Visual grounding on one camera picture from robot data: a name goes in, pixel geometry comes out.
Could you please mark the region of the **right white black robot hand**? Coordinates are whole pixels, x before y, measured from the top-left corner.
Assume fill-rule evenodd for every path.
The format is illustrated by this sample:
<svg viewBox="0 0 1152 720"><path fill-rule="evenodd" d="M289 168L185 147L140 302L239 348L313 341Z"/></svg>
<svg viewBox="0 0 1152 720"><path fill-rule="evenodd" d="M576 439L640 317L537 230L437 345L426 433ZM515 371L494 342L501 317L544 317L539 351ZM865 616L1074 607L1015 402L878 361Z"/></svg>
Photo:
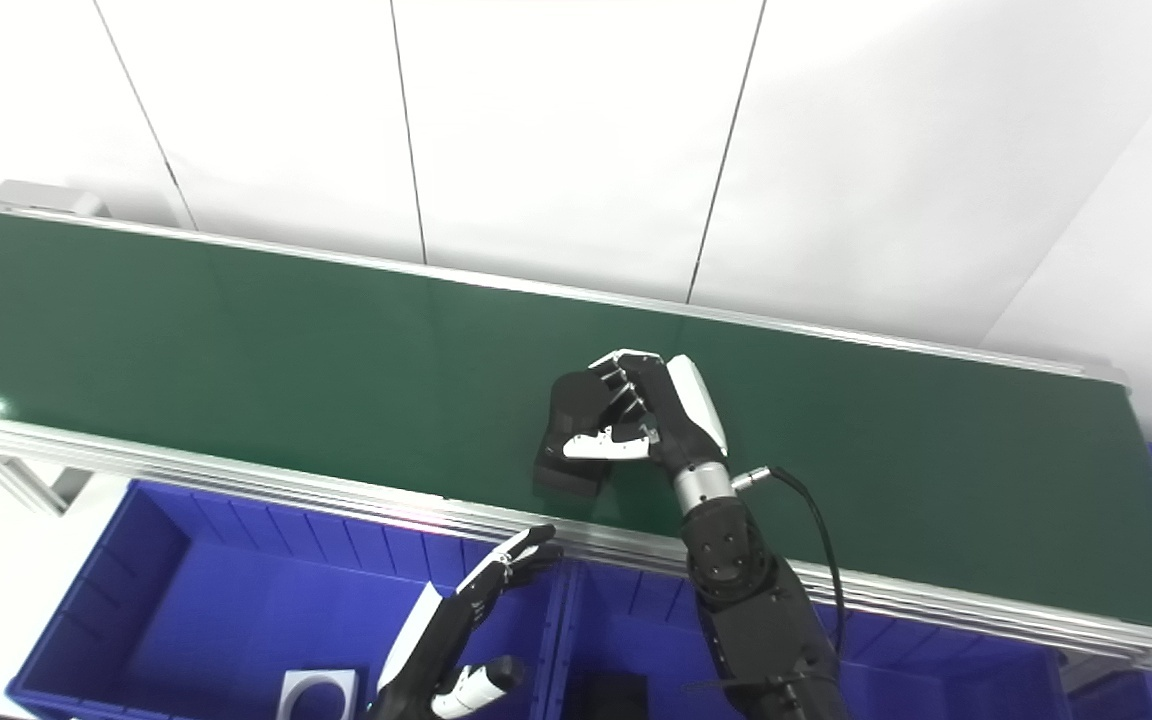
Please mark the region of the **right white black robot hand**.
<svg viewBox="0 0 1152 720"><path fill-rule="evenodd" d="M650 460L675 477L717 462L728 444L717 406L689 356L617 348L586 367L602 387L590 427L563 430L558 456L570 461Z"/></svg>

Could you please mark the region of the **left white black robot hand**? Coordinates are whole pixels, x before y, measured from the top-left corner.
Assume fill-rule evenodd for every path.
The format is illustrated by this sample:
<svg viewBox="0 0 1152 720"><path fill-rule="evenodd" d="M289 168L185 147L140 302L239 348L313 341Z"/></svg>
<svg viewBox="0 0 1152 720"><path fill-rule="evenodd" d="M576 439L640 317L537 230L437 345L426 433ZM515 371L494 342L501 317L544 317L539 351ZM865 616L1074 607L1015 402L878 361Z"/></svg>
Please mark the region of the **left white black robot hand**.
<svg viewBox="0 0 1152 720"><path fill-rule="evenodd" d="M365 717L463 719L524 684L529 669L516 655L458 661L500 597L562 560L564 551L553 541L556 533L552 524L520 530L490 550L450 594L426 583L381 666Z"/></svg>

